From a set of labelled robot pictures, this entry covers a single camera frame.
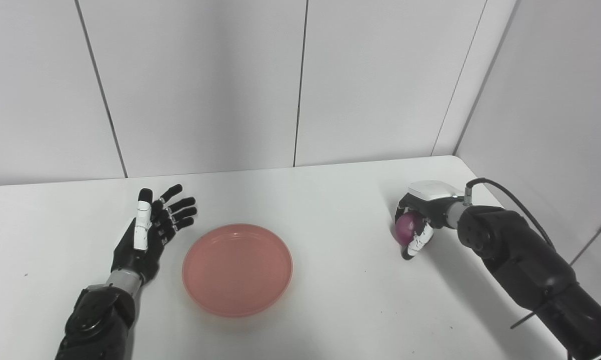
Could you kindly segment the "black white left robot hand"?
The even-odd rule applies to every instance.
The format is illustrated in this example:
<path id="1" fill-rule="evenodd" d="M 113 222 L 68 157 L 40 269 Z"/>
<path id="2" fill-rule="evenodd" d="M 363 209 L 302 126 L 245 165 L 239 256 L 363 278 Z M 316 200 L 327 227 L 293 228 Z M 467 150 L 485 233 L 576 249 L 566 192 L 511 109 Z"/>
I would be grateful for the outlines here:
<path id="1" fill-rule="evenodd" d="M 159 271 L 163 251 L 175 235 L 195 223 L 198 213 L 196 199 L 184 197 L 168 205 L 168 202 L 182 193 L 178 183 L 169 187 L 159 198 L 144 187 L 139 191 L 136 212 L 140 218 L 133 218 L 122 239 L 113 251 L 111 271 L 133 271 L 139 275 L 143 285 L 153 280 Z"/>

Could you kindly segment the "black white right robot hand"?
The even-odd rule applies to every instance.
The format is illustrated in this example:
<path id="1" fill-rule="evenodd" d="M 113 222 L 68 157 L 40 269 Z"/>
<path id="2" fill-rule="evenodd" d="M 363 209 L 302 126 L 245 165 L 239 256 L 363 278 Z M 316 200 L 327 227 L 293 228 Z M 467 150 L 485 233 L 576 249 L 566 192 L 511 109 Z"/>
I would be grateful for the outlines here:
<path id="1" fill-rule="evenodd" d="M 411 260 L 428 244 L 435 230 L 456 230 L 467 206 L 463 192 L 446 182 L 422 180 L 413 182 L 398 201 L 393 233 L 401 246 L 401 257 Z"/>

